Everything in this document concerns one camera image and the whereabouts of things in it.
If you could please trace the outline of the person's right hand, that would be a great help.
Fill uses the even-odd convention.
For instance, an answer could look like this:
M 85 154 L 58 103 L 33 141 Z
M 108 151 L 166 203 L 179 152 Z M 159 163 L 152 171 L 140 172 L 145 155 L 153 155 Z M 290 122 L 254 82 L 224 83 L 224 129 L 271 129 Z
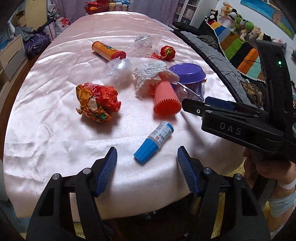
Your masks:
M 244 178 L 251 188 L 254 186 L 258 174 L 265 178 L 276 179 L 282 184 L 292 184 L 295 180 L 295 164 L 290 161 L 271 161 L 255 164 L 251 160 L 251 152 L 248 148 L 244 149 L 243 156 L 245 157 Z

